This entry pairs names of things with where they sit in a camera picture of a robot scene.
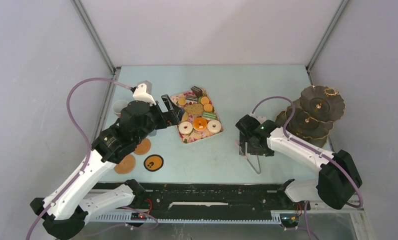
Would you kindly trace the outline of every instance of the light blue tabletop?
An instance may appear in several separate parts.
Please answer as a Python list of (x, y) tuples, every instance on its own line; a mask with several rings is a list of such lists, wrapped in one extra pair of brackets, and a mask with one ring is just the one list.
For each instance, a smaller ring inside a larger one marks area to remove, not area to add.
[[(283, 183), (288, 179), (306, 180), (317, 176), (305, 166), (276, 152), (272, 157), (261, 157), (262, 173), (257, 175), (238, 154), (234, 141), (239, 131), (235, 123), (263, 98), (284, 96), (296, 100), (300, 92), (310, 85), (303, 65), (213, 65), (213, 66), (124, 66), (118, 81), (136, 86), (142, 81), (153, 84), (152, 95), (161, 109), (166, 107), (160, 96), (188, 91), (192, 86), (205, 88), (218, 111), (224, 131), (215, 136), (184, 144), (175, 126), (162, 129), (149, 137), (151, 150), (145, 155), (135, 155), (136, 166), (128, 174), (111, 170), (101, 182), (123, 182), (136, 179), (148, 183), (225, 183), (259, 184)], [(112, 104), (120, 99), (132, 101), (132, 93), (116, 87)], [(289, 105), (276, 99), (262, 104), (258, 116), (274, 120)], [(110, 111), (105, 128), (116, 121)], [(155, 172), (147, 171), (143, 162), (152, 154), (164, 158), (163, 167)], [(249, 156), (257, 164), (255, 156)]]

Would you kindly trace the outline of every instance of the wall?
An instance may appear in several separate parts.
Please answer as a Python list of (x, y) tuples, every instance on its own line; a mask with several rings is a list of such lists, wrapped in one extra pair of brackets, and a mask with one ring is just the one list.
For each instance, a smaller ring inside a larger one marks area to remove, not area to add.
[[(0, 240), (24, 239), (34, 197), (50, 194), (85, 155), (65, 101), (109, 72), (70, 1), (0, 1)], [(71, 101), (92, 136), (106, 84)], [(41, 224), (33, 240), (51, 239)]]
[(346, 100), (334, 147), (355, 159), (377, 239), (398, 240), (398, 0), (351, 1), (312, 75)]
[(309, 62), (341, 0), (83, 0), (112, 62)]

